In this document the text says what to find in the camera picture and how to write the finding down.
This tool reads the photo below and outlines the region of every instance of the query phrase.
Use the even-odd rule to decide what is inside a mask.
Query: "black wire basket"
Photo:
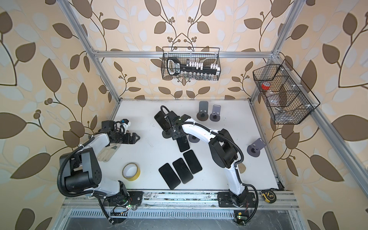
[[[215,47],[162,47],[162,79],[218,81],[219,52]]]
[[[293,70],[285,60],[281,65],[269,64],[253,71],[254,82],[266,104],[274,124],[300,124],[320,101],[303,81],[296,83],[288,71]],[[310,93],[315,98],[306,97]]]

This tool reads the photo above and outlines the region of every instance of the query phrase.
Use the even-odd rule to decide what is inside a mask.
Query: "white leaf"
[[[15,87],[0,88],[0,93],[11,100],[22,100],[23,94]]]
[[[233,12],[231,11],[230,6],[225,6],[225,11],[227,15],[233,15]]]
[[[10,180],[11,173],[4,169],[0,169],[0,184],[4,184]]]
[[[325,86],[325,92],[330,93],[334,91],[339,84],[339,77],[337,74],[332,75],[332,77],[328,80]]]
[[[336,115],[336,112],[333,110],[332,106],[328,103],[322,104],[322,111],[327,115]]]
[[[303,38],[301,40],[301,48],[302,49],[307,49],[309,47],[309,41],[310,41],[309,38]]]
[[[36,102],[28,102],[22,108],[21,113],[34,113],[36,109],[37,109]]]
[[[14,148],[13,159],[19,164],[22,163],[29,155],[29,148],[24,145],[17,145]]]
[[[350,48],[349,52],[346,55],[344,65],[348,68],[351,68],[355,63],[357,56],[357,50],[354,48]]]
[[[142,67],[137,67],[136,70],[137,70],[137,73],[139,73],[139,74],[147,75],[146,70]]]
[[[248,6],[242,7],[238,10],[238,12],[236,13],[236,20],[244,17],[248,12]]]
[[[135,16],[136,13],[137,13],[137,6],[132,6],[132,8],[130,9],[130,16]]]
[[[215,17],[219,21],[225,21],[225,13],[222,10],[215,10],[214,11]]]
[[[24,23],[19,23],[15,28],[15,31],[19,36],[24,38],[29,42],[37,42],[39,35],[38,33],[29,25]]]
[[[143,86],[148,86],[148,81],[146,79],[138,78],[137,80],[138,80],[139,84],[141,84]]]
[[[319,49],[317,47],[313,47],[310,49],[310,51],[306,54],[306,56],[304,57],[304,59],[306,61],[310,61],[312,60],[313,58],[317,57],[319,53]]]
[[[40,46],[40,52],[42,55],[44,55],[45,57],[48,57],[49,59],[55,59],[56,55],[54,54],[54,52],[52,52],[52,50],[50,48],[48,48],[47,46]]]
[[[225,32],[223,30],[218,30],[217,31],[217,39],[222,42],[225,38]]]
[[[333,96],[334,102],[343,102],[353,95],[354,91],[351,89],[339,89]]]
[[[122,18],[124,20],[127,20],[127,14],[125,11],[117,6],[114,6],[115,13],[119,16],[119,18]]]
[[[40,193],[42,193],[42,191],[45,189],[46,185],[42,185],[38,188],[35,188],[31,191],[29,191],[25,196],[24,196],[24,200],[28,201],[30,199],[35,198],[36,196],[38,196]]]
[[[55,48],[60,48],[61,46],[61,40],[58,37],[51,37],[51,45]]]
[[[317,193],[317,195],[322,198],[322,200],[324,200],[326,202],[329,202],[329,203],[332,203],[332,199],[330,198],[330,196],[327,193],[323,192],[322,190],[319,190],[318,188],[316,188],[314,186],[313,186],[313,188],[314,188],[314,191]]]
[[[319,37],[320,42],[327,44],[334,40],[341,32],[341,26],[330,25],[327,27]]]
[[[18,74],[18,85],[29,92],[33,89],[32,81],[23,73]]]
[[[318,32],[322,29],[326,22],[326,18],[323,14],[318,14],[313,18],[313,31]]]
[[[145,29],[143,29],[140,33],[139,33],[139,38],[141,39],[142,42],[147,41],[147,32]]]

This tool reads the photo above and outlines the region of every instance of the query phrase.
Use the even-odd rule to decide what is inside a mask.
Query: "yellow tape roll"
[[[122,174],[123,174],[123,177],[127,179],[128,181],[134,181],[141,174],[141,170],[139,169],[137,164],[129,163],[124,166]]]

